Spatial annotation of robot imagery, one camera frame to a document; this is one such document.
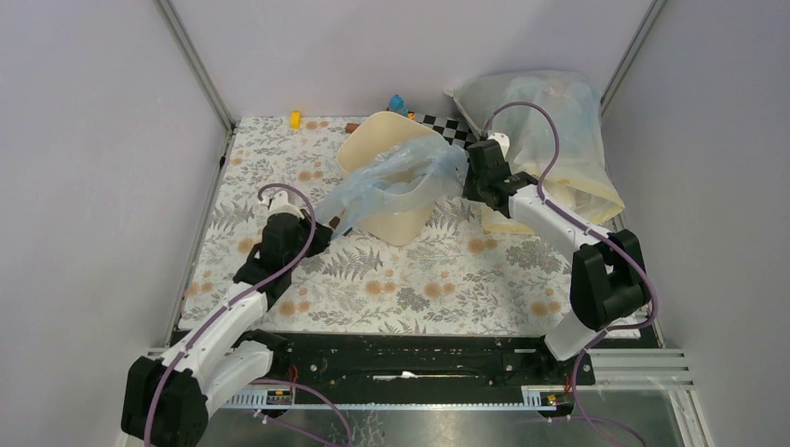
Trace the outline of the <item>blue plastic trash bag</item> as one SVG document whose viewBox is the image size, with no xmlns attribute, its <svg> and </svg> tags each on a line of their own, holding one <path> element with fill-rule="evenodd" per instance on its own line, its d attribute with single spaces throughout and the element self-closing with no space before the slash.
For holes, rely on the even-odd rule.
<svg viewBox="0 0 790 447">
<path fill-rule="evenodd" d="M 334 236 L 362 229 L 402 247 L 422 232 L 436 201 L 459 197 L 469 162 L 466 151 L 438 135 L 391 146 L 351 172 L 316 207 L 317 221 Z"/>
</svg>

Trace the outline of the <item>beige plastic trash bin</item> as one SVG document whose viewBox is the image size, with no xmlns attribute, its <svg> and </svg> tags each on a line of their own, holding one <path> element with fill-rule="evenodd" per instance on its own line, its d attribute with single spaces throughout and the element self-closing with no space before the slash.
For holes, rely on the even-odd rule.
<svg viewBox="0 0 790 447">
<path fill-rule="evenodd" d="M 336 160 L 344 177 L 368 167 L 373 160 L 395 145 L 438 133 L 414 120 L 392 112 L 377 112 L 365 118 L 340 146 Z M 401 202 L 415 197 L 417 175 L 414 169 L 387 174 L 379 186 Z M 382 211 L 361 221 L 358 227 L 388 244 L 402 247 L 411 243 L 424 228 L 435 202 L 405 211 Z"/>
</svg>

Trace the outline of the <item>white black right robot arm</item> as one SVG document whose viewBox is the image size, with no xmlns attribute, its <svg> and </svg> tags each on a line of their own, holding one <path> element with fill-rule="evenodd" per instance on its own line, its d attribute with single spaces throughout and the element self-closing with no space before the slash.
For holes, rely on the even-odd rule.
<svg viewBox="0 0 790 447">
<path fill-rule="evenodd" d="M 571 358 L 610 325 L 651 299 L 638 238 L 622 230 L 584 223 L 555 203 L 538 179 L 513 173 L 500 142 L 489 139 L 467 149 L 469 169 L 463 196 L 535 231 L 571 266 L 571 309 L 543 338 L 546 351 L 534 359 L 536 375 L 556 384 L 571 371 Z"/>
</svg>

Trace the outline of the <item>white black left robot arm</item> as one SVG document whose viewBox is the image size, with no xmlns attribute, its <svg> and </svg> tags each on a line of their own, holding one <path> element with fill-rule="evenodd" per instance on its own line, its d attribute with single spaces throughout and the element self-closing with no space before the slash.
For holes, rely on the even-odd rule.
<svg viewBox="0 0 790 447">
<path fill-rule="evenodd" d="M 270 215 L 226 297 L 199 326 L 159 358 L 132 363 L 122 432 L 154 446 L 195 446 L 211 417 L 247 384 L 291 377 L 290 342 L 251 325 L 291 287 L 299 261 L 329 247 L 333 232 L 303 210 Z"/>
</svg>

